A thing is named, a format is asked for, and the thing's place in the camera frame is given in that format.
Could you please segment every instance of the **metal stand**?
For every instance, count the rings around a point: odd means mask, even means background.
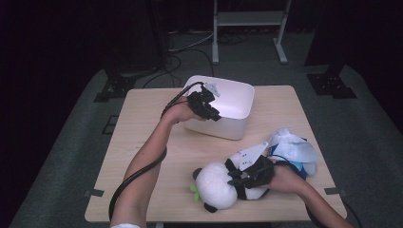
[[[323,74],[307,75],[317,95],[332,95],[335,99],[356,98],[354,92],[339,77],[343,67],[343,63],[333,63]]]
[[[94,103],[105,103],[111,98],[125,98],[128,90],[134,88],[135,78],[122,76],[116,68],[105,68],[108,80],[102,92],[98,93]]]
[[[291,7],[288,0],[284,11],[253,11],[253,12],[218,12],[217,2],[214,0],[214,26],[213,26],[213,64],[219,63],[218,27],[224,26],[280,26],[278,37],[274,38],[279,60],[287,64],[284,50],[281,46],[282,35],[288,19],[288,12]]]

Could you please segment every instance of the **stuffed animal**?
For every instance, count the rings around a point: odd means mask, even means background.
[[[272,163],[268,156],[280,160]],[[225,163],[211,162],[193,173],[195,196],[200,196],[204,208],[215,213],[228,209],[240,200],[258,200],[269,190],[258,186],[269,183],[275,165],[288,165],[306,178],[316,172],[317,155],[306,140],[287,128],[276,131],[267,142],[235,153]]]

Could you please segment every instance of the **sleeve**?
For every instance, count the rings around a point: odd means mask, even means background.
[[[124,223],[124,224],[119,224],[119,225],[112,226],[110,228],[140,228],[140,226]]]

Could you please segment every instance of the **human arm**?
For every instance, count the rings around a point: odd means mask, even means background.
[[[275,167],[275,176],[269,184],[262,185],[283,193],[297,194],[320,223],[326,227],[353,227],[307,181],[284,165]]]
[[[181,97],[178,104],[173,105],[163,114],[148,140],[134,156],[127,167],[125,179],[158,159],[166,148],[172,127],[178,122],[192,118],[201,119],[187,106],[186,98]],[[157,182],[160,168],[160,164],[156,165],[126,187],[115,205],[110,222],[111,226],[130,223],[145,227],[148,203]]]

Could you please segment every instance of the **hand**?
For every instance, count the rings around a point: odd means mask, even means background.
[[[275,166],[275,175],[270,183],[262,185],[262,188],[269,188],[282,193],[295,193],[308,184],[305,180],[300,178],[291,169],[285,165]]]
[[[205,121],[202,117],[196,115],[192,109],[187,104],[187,97],[181,97],[176,104],[171,106],[165,114],[163,114],[163,118],[169,118],[172,122],[185,122],[190,119],[196,119],[199,121]]]

